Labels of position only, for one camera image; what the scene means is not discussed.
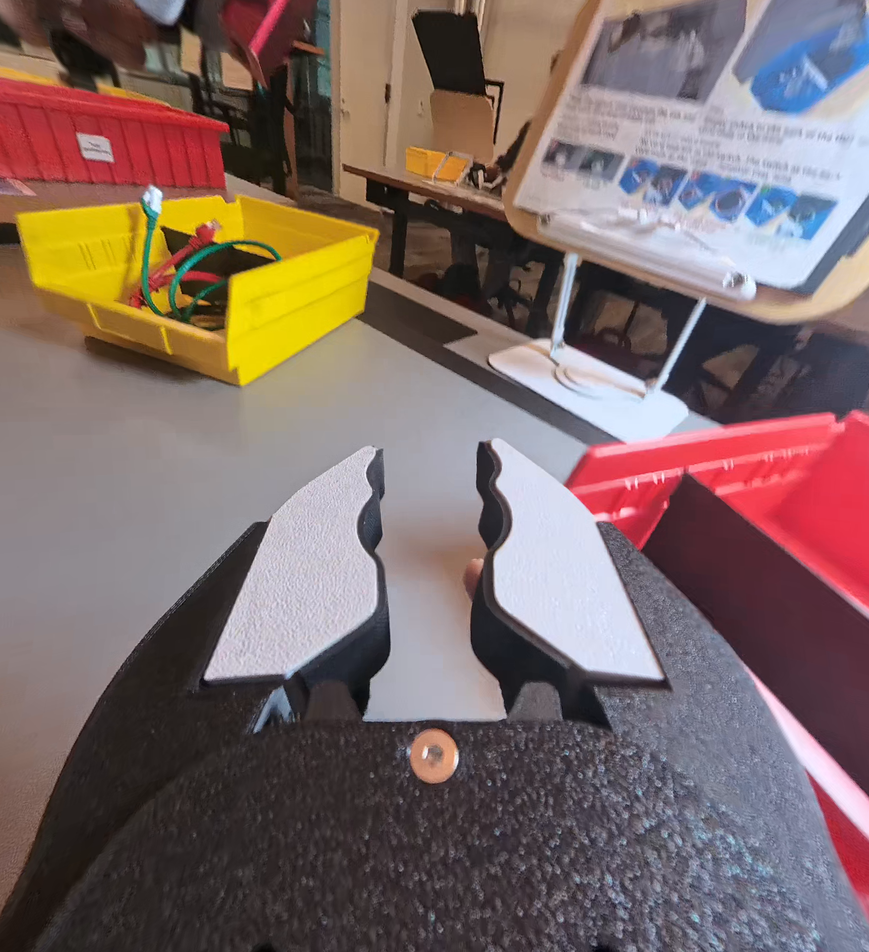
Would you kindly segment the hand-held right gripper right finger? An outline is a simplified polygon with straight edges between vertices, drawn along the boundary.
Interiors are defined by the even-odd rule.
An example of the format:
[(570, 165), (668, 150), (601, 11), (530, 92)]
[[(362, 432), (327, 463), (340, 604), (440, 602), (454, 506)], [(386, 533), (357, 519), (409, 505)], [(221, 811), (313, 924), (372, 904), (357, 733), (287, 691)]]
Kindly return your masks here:
[(663, 664), (591, 512), (502, 439), (478, 444), (475, 485), (486, 552), (471, 647), (505, 715), (606, 722), (599, 687), (664, 690)]

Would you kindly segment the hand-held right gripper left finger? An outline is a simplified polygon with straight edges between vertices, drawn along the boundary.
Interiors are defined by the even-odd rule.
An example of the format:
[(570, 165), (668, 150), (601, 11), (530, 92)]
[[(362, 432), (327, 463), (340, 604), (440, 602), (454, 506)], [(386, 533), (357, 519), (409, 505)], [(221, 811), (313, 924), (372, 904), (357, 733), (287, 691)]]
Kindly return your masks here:
[(390, 653), (378, 544), (382, 450), (364, 446), (269, 518), (201, 674), (207, 686), (276, 684), (300, 717), (316, 688), (341, 684), (366, 712)]

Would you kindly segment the red plastic bin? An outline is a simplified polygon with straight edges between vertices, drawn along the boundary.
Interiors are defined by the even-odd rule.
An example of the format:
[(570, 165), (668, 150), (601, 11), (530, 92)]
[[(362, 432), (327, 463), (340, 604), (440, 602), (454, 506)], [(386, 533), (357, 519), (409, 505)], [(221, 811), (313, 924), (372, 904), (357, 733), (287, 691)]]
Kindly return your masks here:
[[(567, 487), (642, 552), (684, 475), (709, 488), (869, 618), (867, 415), (855, 410), (843, 420), (807, 415), (595, 446)], [(869, 797), (750, 674), (809, 776), (869, 920)]]

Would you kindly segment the yellow plastic bin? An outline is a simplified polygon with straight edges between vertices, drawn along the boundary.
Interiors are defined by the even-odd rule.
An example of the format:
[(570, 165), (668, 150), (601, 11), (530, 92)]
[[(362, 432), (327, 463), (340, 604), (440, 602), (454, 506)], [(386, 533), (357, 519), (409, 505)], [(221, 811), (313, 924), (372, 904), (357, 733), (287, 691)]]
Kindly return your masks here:
[(25, 212), (17, 217), (28, 275), (45, 309), (87, 339), (245, 387), (333, 333), (365, 308), (375, 229), (237, 196), (166, 200), (159, 223), (190, 234), (220, 224), (220, 243), (276, 262), (228, 282), (221, 329), (193, 327), (172, 312), (166, 289), (155, 313), (131, 306), (141, 284), (145, 214), (139, 202)]

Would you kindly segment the black bin divider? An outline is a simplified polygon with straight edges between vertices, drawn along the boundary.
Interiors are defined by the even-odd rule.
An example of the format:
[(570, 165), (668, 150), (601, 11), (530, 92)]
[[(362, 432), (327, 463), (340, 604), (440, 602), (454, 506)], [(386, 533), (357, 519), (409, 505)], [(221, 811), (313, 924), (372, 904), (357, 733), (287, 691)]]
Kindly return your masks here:
[(223, 306), (227, 302), (228, 281), (234, 275), (279, 260), (256, 247), (245, 248), (242, 244), (232, 243), (217, 243), (217, 245), (221, 248), (220, 251), (206, 255), (186, 271), (179, 285), (179, 296), (191, 299), (199, 292), (210, 289), (204, 303)]
[(869, 618), (691, 475), (642, 552), (869, 797)]

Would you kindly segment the wooden table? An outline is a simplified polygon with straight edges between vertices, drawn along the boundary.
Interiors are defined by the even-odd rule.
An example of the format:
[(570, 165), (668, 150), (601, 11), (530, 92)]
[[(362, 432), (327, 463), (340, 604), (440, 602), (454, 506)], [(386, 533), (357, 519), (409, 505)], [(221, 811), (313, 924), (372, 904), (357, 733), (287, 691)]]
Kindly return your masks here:
[(554, 250), (520, 237), (509, 224), (499, 198), (468, 185), (443, 183), (412, 172), (344, 165), (365, 181), (365, 199), (390, 213), (389, 272), (405, 277), (407, 226), (430, 224), (445, 231), (461, 251), (430, 285), (450, 300), (482, 313), (495, 302), (510, 327), (515, 310), (526, 310), (523, 332), (531, 339), (550, 334), (548, 308), (560, 274)]

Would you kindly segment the plywood workbench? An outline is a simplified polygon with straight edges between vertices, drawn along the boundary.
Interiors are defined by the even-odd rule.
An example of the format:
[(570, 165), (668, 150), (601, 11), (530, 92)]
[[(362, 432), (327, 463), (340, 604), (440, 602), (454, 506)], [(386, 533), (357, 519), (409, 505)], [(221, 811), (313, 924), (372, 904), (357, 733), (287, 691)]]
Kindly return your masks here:
[[(65, 183), (45, 181), (0, 179), (0, 224), (15, 224), (17, 216), (24, 212), (42, 212), (53, 209), (94, 207), (121, 203), (136, 203), (144, 192), (144, 185), (107, 185), (107, 183)], [(290, 198), (273, 193), (259, 185), (225, 175), (223, 188), (186, 188), (162, 186), (163, 199), (211, 198), (221, 196), (234, 200), (238, 196), (256, 198), (294, 207)]]

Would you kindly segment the small yellow parts bin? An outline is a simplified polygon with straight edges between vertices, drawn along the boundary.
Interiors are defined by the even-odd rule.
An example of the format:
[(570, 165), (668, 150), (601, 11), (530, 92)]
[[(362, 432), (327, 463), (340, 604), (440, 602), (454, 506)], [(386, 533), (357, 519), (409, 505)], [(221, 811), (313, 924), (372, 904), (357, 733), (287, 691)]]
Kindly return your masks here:
[(469, 172), (472, 162), (472, 157), (455, 151), (405, 150), (405, 171), (430, 182), (457, 185)]

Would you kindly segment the red ribbed tote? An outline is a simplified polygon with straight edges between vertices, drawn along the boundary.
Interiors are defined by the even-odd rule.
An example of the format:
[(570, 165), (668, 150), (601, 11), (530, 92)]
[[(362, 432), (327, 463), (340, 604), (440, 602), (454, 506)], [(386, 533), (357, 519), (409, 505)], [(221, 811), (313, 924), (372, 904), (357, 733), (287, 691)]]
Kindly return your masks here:
[(0, 179), (220, 190), (225, 131), (149, 99), (0, 78)]

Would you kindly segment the black board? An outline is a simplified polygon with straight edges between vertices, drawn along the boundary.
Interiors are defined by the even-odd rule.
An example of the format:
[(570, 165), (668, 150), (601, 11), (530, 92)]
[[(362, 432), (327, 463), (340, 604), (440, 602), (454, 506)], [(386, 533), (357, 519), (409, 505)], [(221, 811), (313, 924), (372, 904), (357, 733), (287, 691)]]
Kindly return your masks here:
[(486, 96), (499, 109), (503, 82), (485, 76), (475, 13), (417, 10), (412, 24), (436, 90)]

